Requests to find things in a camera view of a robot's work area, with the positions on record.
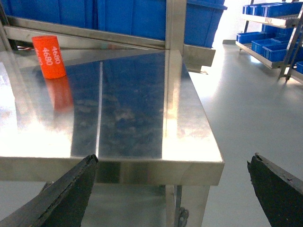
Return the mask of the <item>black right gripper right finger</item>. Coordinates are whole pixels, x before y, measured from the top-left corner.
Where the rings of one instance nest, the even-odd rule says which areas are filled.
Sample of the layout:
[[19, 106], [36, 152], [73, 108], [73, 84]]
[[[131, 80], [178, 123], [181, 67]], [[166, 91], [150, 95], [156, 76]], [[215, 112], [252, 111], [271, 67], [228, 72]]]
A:
[[272, 227], [303, 225], [303, 181], [256, 153], [247, 163], [255, 195]]

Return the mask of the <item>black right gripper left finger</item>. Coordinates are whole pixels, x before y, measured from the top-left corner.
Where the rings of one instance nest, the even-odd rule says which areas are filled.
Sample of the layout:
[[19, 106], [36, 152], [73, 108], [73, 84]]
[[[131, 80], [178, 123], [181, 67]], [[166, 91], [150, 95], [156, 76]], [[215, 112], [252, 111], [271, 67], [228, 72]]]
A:
[[0, 221], [2, 227], [80, 227], [98, 159], [89, 155], [31, 201]]

